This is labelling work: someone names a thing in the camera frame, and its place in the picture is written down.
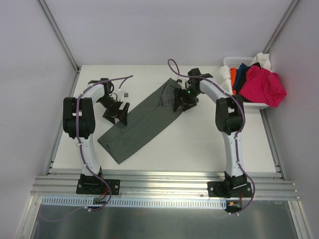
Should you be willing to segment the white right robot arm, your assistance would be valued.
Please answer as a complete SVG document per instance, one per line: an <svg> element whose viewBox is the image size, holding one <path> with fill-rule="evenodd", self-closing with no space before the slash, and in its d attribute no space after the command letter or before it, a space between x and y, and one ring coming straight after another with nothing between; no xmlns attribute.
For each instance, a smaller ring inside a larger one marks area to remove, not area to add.
<svg viewBox="0 0 319 239"><path fill-rule="evenodd" d="M246 122L243 99L226 92L210 74L203 75L198 68L191 69L187 77L189 80L182 84L184 87L174 90L173 110L186 111L196 106L199 94L206 94L216 104L215 124L225 144L226 169L225 179L215 183L213 192L219 197L231 198L247 186L241 147L241 131Z"/></svg>

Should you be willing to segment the dark grey t shirt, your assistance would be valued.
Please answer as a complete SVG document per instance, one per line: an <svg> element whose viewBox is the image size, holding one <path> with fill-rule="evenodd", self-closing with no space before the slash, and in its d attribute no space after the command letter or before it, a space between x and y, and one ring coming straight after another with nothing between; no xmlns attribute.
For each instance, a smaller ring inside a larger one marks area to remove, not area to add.
<svg viewBox="0 0 319 239"><path fill-rule="evenodd" d="M99 139L99 144L121 164L154 139L182 113L174 111L176 80L168 79L128 113L128 123L116 123Z"/></svg>

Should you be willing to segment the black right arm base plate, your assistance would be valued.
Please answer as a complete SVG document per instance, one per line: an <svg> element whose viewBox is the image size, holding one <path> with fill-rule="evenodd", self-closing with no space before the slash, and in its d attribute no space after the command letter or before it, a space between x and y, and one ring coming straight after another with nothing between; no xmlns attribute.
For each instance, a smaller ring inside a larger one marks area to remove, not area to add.
<svg viewBox="0 0 319 239"><path fill-rule="evenodd" d="M230 186L226 185L222 181L210 181L207 183L207 190L209 197L220 197L220 198L251 198L253 190L251 184L247 183L245 186L230 189Z"/></svg>

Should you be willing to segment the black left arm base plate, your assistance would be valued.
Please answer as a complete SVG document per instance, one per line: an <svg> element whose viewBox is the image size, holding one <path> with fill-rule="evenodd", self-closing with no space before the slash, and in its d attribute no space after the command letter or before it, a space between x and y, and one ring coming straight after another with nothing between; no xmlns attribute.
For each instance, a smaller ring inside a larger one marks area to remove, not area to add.
<svg viewBox="0 0 319 239"><path fill-rule="evenodd" d="M120 180L118 179L106 179L107 187L102 181L93 177L89 179L79 179L76 188L76 194L79 195L103 195L106 193L109 195L110 191L112 195L119 195L120 192Z"/></svg>

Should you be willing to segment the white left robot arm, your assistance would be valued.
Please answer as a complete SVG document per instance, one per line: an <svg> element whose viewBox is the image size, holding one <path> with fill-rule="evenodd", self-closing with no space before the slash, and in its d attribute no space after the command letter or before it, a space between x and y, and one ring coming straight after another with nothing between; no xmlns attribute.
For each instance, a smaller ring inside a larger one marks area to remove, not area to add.
<svg viewBox="0 0 319 239"><path fill-rule="evenodd" d="M66 97L63 100L63 130L74 140L82 162L80 184L82 187L87 186L93 193L102 192L108 185L103 179L102 167L94 147L94 105L100 103L105 108L103 117L112 124L118 120L127 126L130 104L123 102L126 93L122 91L122 85L129 78L132 75L93 80L79 96Z"/></svg>

